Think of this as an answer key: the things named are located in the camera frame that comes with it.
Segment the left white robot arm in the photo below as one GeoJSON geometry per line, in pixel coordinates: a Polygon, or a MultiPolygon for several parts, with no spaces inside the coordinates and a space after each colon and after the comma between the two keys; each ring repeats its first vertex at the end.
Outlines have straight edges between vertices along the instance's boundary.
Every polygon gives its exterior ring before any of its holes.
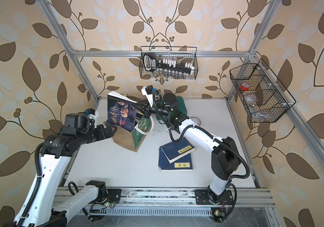
{"type": "Polygon", "coordinates": [[[109,123],[96,125],[96,115],[67,114],[59,132],[48,136],[35,149],[36,176],[25,203],[6,227],[65,227],[67,223],[92,201],[109,202],[104,182],[91,180],[61,205],[52,207],[57,189],[74,153],[84,144],[112,138],[109,123]]]}

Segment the navy blue book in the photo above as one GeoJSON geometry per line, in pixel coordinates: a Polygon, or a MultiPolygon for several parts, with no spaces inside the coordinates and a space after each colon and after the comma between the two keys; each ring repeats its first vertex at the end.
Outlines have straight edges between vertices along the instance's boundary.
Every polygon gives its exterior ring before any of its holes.
{"type": "Polygon", "coordinates": [[[160,149],[170,164],[195,151],[195,147],[185,137],[179,143],[170,142],[160,146],[160,149]]]}
{"type": "Polygon", "coordinates": [[[170,163],[161,148],[159,148],[159,168],[161,171],[192,171],[192,157],[188,154],[170,163]]]}

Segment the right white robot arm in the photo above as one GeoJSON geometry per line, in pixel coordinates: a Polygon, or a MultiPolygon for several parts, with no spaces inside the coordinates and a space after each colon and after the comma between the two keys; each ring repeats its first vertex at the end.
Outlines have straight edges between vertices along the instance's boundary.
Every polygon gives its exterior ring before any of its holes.
{"type": "Polygon", "coordinates": [[[143,161],[148,187],[206,187],[206,199],[218,204],[227,189],[253,188],[254,181],[246,163],[237,132],[225,100],[186,99],[189,119],[180,132],[196,150],[192,152],[193,171],[154,171],[143,161]]]}

